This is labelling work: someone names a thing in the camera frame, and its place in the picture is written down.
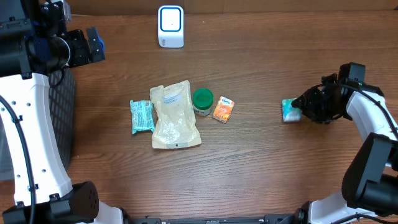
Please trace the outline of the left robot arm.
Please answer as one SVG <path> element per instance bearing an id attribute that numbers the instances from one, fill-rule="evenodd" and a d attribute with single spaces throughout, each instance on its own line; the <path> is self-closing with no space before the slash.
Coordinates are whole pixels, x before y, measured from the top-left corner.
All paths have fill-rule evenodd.
<path id="1" fill-rule="evenodd" d="M 94 183 L 73 184 L 50 114 L 49 76 L 104 59 L 94 28 L 69 31 L 65 1 L 1 2 L 1 119 L 14 171 L 5 223 L 128 223 L 100 201 Z"/>

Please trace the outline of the green lid jar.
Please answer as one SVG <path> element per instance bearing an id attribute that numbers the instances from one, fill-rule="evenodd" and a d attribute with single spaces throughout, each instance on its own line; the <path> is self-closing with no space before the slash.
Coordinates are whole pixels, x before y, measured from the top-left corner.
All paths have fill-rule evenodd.
<path id="1" fill-rule="evenodd" d="M 193 93 L 193 110 L 199 116 L 208 116 L 211 113 L 213 102 L 214 96 L 207 88 L 199 88 Z"/>

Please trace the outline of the beige powder pouch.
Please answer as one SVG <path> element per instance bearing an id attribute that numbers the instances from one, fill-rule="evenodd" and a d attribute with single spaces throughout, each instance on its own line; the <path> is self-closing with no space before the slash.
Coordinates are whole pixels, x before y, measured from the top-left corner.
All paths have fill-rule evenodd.
<path id="1" fill-rule="evenodd" d="M 188 80 L 150 89 L 157 114 L 152 135 L 154 149 L 181 149 L 201 144 Z"/>

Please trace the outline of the orange tissue packet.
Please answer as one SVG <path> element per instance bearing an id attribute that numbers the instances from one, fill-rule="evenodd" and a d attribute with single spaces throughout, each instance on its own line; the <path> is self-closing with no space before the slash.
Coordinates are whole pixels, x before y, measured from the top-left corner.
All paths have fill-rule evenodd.
<path id="1" fill-rule="evenodd" d="M 227 123 L 230 119 L 232 110 L 234 108 L 234 101 L 221 96 L 214 108 L 212 118 Z"/>

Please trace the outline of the teal snack packet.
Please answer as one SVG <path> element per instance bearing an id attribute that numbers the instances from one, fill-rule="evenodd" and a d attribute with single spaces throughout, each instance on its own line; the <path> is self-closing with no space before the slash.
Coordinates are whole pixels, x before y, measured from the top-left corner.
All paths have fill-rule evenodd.
<path id="1" fill-rule="evenodd" d="M 130 101 L 132 134 L 142 131 L 155 131 L 153 104 L 149 100 Z"/>

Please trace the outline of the teal white tissue packet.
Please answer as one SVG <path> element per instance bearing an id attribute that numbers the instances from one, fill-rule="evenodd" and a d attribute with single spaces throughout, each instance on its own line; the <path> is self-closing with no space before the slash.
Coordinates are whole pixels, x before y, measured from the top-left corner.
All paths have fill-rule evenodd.
<path id="1" fill-rule="evenodd" d="M 298 108 L 292 106 L 295 98 L 283 99 L 281 102 L 282 121 L 284 123 L 297 122 L 302 119 L 302 112 Z"/>

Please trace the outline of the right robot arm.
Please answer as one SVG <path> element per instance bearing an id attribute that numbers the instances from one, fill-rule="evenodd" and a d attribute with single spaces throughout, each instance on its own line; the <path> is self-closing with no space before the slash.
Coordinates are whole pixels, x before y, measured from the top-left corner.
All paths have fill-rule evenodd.
<path id="1" fill-rule="evenodd" d="M 361 219 L 385 223 L 397 214 L 397 123 L 387 109 L 382 90 L 365 83 L 366 67 L 346 63 L 338 73 L 322 77 L 291 103 L 319 124 L 339 118 L 353 121 L 363 145 L 348 167 L 341 190 L 323 200 L 307 202 L 281 223 L 351 223 Z"/>

